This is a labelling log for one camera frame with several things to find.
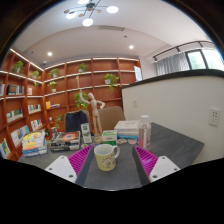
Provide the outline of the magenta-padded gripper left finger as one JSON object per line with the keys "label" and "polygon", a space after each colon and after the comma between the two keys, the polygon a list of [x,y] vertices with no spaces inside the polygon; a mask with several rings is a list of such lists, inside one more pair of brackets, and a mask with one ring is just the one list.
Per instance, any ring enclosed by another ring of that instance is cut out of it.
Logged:
{"label": "magenta-padded gripper left finger", "polygon": [[46,168],[46,171],[79,186],[83,186],[93,158],[93,149],[94,146],[90,145],[69,157],[64,155],[59,156]]}

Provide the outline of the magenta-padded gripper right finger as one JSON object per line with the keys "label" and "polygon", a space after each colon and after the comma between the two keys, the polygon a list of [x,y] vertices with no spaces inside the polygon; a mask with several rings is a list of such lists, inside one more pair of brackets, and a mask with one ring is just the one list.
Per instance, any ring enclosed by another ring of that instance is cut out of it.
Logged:
{"label": "magenta-padded gripper right finger", "polygon": [[168,157],[157,157],[150,151],[136,145],[133,146],[132,156],[143,186],[180,170]]}

